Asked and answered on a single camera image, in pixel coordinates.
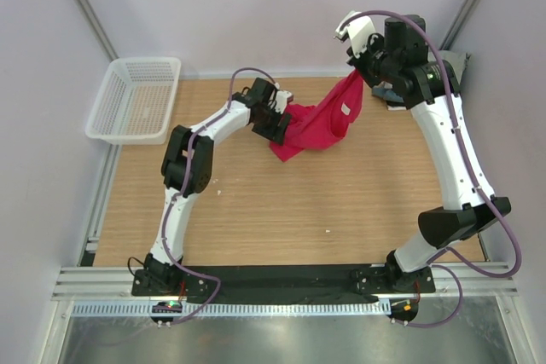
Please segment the red t-shirt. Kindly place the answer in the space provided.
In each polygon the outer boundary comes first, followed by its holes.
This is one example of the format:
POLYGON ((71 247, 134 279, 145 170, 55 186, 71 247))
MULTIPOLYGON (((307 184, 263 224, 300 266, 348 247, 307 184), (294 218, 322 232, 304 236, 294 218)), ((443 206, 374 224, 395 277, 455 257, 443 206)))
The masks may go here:
POLYGON ((346 137, 363 105, 364 81, 357 71, 340 80, 317 104, 290 103, 291 116, 283 144, 270 143, 270 150, 283 162, 305 150, 325 150, 346 137))

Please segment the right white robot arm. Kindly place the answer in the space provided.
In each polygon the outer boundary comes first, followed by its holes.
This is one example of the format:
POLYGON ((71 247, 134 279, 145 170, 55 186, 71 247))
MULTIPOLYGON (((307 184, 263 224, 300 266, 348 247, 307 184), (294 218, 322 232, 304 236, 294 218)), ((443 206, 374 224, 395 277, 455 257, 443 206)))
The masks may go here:
POLYGON ((348 65, 370 86, 390 84, 418 124, 433 159, 442 205, 418 216, 418 232, 386 257, 384 280, 409 291, 427 264, 449 246, 468 240, 509 214, 511 204, 487 181, 465 125, 459 82, 426 37, 417 14, 387 14, 384 32, 367 14, 350 12, 336 30, 350 42, 348 65))

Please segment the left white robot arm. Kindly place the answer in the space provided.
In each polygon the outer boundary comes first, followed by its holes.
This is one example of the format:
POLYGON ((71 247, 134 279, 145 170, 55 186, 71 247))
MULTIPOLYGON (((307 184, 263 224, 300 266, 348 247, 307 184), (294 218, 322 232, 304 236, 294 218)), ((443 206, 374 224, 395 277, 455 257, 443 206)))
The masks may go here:
POLYGON ((176 126, 161 165, 165 205, 154 244, 134 272, 133 296, 170 296, 189 274, 180 269, 191 212, 212 179, 215 148, 248 125, 264 139, 281 144, 291 115, 293 94, 256 78, 251 87, 232 93, 210 117, 190 127, 176 126))

